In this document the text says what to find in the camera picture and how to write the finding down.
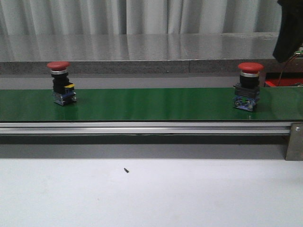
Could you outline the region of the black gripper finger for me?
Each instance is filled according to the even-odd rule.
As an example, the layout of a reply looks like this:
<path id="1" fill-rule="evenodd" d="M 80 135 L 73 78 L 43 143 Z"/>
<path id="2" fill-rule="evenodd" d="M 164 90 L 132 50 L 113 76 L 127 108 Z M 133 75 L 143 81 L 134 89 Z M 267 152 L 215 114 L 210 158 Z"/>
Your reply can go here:
<path id="1" fill-rule="evenodd" d="M 287 61 L 303 44 L 303 1 L 279 0 L 282 18 L 273 57 L 279 62 Z"/>

